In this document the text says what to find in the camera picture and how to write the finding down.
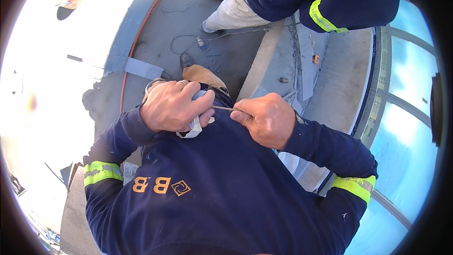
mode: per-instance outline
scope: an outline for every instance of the glass window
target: glass window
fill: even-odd
[[[436,58],[414,43],[392,37],[392,66],[389,93],[404,99],[429,116],[431,78]]]
[[[382,28],[382,52],[381,52],[381,68],[379,70],[379,80],[377,88],[384,90],[386,86],[387,63],[388,63],[388,34],[386,28]]]
[[[376,254],[388,255],[407,234],[407,229],[371,198],[356,235],[346,248],[345,255]]]
[[[414,222],[433,181],[437,148],[431,130],[387,102],[370,151],[378,162],[375,188]]]
[[[379,95],[376,95],[374,97],[373,106],[371,107],[370,117],[368,118],[368,121],[366,122],[365,125],[365,130],[363,131],[363,134],[360,137],[360,140],[364,145],[366,145],[366,142],[370,138],[371,131],[373,130],[373,127],[376,123],[377,114],[379,113],[379,108],[381,107],[381,102],[382,98]]]
[[[405,0],[399,1],[398,13],[390,23],[390,26],[406,31],[433,45],[433,39],[431,38],[431,33],[429,32],[422,12],[410,2]]]

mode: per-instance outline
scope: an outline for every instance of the beige pants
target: beige pants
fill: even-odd
[[[258,16],[244,0],[223,0],[219,8],[201,25],[203,31],[212,33],[224,29],[241,29],[263,26],[270,21]]]
[[[218,89],[222,93],[226,94],[227,96],[230,96],[228,93],[228,90],[224,91],[222,88],[227,89],[227,86],[225,83],[217,77],[214,73],[212,73],[210,70],[204,68],[201,65],[194,64],[190,67],[186,67],[183,69],[183,79],[187,81],[195,81],[203,84],[207,84],[212,86],[213,88]],[[164,81],[162,82],[155,82],[153,85],[149,88],[149,92],[152,91],[154,87],[156,87],[158,84],[165,83]],[[147,94],[145,94],[143,101],[146,100],[148,97]]]

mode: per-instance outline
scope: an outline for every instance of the hand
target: hand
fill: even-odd
[[[156,85],[150,88],[140,115],[151,131],[190,131],[189,124],[197,115],[200,115],[201,127],[206,127],[215,112],[211,108],[215,98],[214,91],[209,90],[204,96],[192,100],[193,95],[200,90],[200,83],[186,80],[183,82],[186,86],[170,81],[156,82]]]
[[[243,99],[230,114],[232,120],[247,127],[253,140],[271,149],[282,150],[293,133],[296,114],[277,93],[256,99]]]

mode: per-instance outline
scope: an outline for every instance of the sleeve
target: sleeve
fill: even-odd
[[[297,116],[283,149],[336,173],[326,197],[317,197],[326,253],[342,254],[356,234],[378,177],[377,162],[359,139]]]
[[[121,114],[119,120],[99,135],[88,156],[83,157],[86,216],[94,238],[108,222],[110,208],[123,188],[119,164],[155,133],[146,127],[141,106]]]
[[[316,32],[344,32],[383,26],[398,11],[399,0],[315,0],[300,7],[300,21]]]

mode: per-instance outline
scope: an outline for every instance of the reflective yellow stripe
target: reflective yellow stripe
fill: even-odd
[[[120,167],[116,163],[93,161],[83,168],[83,182],[85,186],[107,178],[123,181]]]
[[[348,31],[347,28],[337,28],[333,25],[329,20],[324,18],[321,15],[321,12],[318,9],[318,5],[321,3],[321,0],[315,0],[312,5],[310,6],[310,17],[314,20],[314,22],[319,25],[325,31],[337,31],[337,33],[341,33],[344,31]]]
[[[371,175],[369,178],[341,178],[336,176],[332,187],[348,190],[352,194],[362,198],[366,204],[370,203],[371,192],[374,189],[376,177]]]

